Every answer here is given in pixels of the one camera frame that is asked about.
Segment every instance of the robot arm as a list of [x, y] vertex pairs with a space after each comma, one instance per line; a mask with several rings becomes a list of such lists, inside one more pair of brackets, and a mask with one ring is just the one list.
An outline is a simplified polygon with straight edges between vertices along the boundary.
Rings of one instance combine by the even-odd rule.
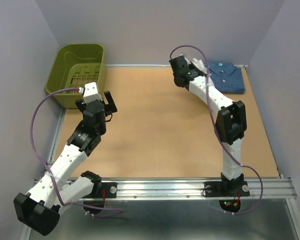
[[[170, 60], [173, 70], [174, 83], [178, 87], [186, 88], [207, 103], [206, 68], [201, 60], [188, 61], [183, 55]], [[216, 118], [218, 135], [225, 148], [241, 162], [241, 143], [244, 131], [247, 129], [246, 109], [243, 102], [234, 102], [219, 92], [209, 78], [209, 105]], [[221, 179], [223, 186], [219, 192], [231, 195], [243, 184], [244, 177], [241, 165], [235, 163], [229, 154], [223, 151], [223, 168]]]
[[[101, 135], [106, 133], [106, 117], [117, 112], [110, 92], [104, 93], [108, 101], [105, 104], [95, 82], [86, 84], [79, 92], [83, 93], [83, 100], [78, 99], [75, 104], [82, 112], [83, 120], [52, 165], [51, 173], [46, 172], [33, 188], [26, 194], [19, 193], [13, 201], [19, 221], [44, 236], [55, 228], [60, 215], [70, 206], [59, 202], [55, 187], [61, 190], [74, 170], [87, 159], [101, 142]], [[87, 171], [59, 194], [64, 203], [73, 203], [100, 188], [101, 177]]]

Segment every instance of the lavender wall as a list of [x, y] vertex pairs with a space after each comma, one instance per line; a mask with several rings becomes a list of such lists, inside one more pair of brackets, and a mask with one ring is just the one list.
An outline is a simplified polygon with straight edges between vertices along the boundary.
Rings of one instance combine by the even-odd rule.
[[36, 2], [60, 45], [101, 43], [108, 64], [169, 64], [170, 51], [181, 44], [247, 64], [284, 0]]
[[286, 0], [248, 74], [276, 164], [300, 203], [300, 0]]
[[[19, 239], [14, 197], [43, 172], [30, 144], [30, 121], [59, 45], [34, 0], [0, 0], [0, 240]], [[60, 107], [50, 101], [35, 123], [47, 157]]]

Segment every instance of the screw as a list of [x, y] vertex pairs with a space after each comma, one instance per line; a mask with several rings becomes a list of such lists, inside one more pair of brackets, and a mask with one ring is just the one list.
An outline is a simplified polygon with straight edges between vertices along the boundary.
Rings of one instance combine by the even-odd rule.
[[244, 191], [244, 192], [249, 192], [249, 187], [248, 187], [248, 185], [243, 185], [242, 186], [242, 190]]
[[117, 192], [117, 188], [115, 186], [110, 187], [110, 193], [115, 194], [116, 192]]
[[212, 192], [212, 186], [207, 185], [207, 186], [205, 187], [205, 191], [206, 191], [207, 193], [211, 193], [211, 192]]

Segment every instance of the wooden tabletop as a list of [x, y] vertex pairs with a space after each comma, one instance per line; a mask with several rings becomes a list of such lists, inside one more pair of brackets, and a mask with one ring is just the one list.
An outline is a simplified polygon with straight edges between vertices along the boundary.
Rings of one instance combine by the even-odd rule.
[[[245, 94], [227, 94], [245, 104], [247, 130], [241, 160], [262, 177], [278, 177], [277, 167], [258, 107], [242, 69]], [[198, 97], [174, 84], [170, 68], [109, 68], [105, 90], [110, 90], [118, 112], [89, 158], [73, 173], [89, 170], [102, 177], [220, 177], [222, 148], [208, 108]], [[56, 150], [82, 120], [78, 110], [67, 110]], [[246, 177], [255, 177], [244, 169]]]

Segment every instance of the folded blue shirt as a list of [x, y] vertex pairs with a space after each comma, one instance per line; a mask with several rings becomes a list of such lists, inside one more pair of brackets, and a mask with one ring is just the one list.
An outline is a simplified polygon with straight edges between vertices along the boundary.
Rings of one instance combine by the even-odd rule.
[[222, 93], [244, 94], [246, 91], [241, 68], [229, 62], [209, 60], [209, 72], [216, 89]]

